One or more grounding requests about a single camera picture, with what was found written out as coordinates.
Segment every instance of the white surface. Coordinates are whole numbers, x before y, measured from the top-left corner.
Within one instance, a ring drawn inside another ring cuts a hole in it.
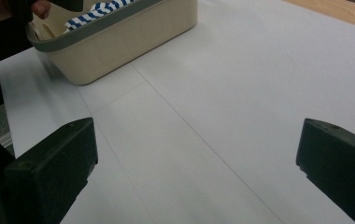
[[[64,223],[354,223],[295,165],[304,118],[355,133],[354,25],[199,0],[196,27],[90,85],[33,49],[0,80],[17,155],[95,119],[101,160]]]

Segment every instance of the striped fabric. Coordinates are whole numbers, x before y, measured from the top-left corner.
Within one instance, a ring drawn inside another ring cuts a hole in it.
[[[67,32],[75,30],[80,26],[101,18],[118,8],[125,7],[134,1],[135,0],[113,0],[108,3],[96,3],[91,7],[89,13],[69,20],[64,26],[67,28]]]

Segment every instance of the wooden floor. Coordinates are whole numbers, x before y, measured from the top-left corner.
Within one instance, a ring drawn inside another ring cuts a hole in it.
[[[284,0],[324,15],[355,24],[355,3],[346,0]]]

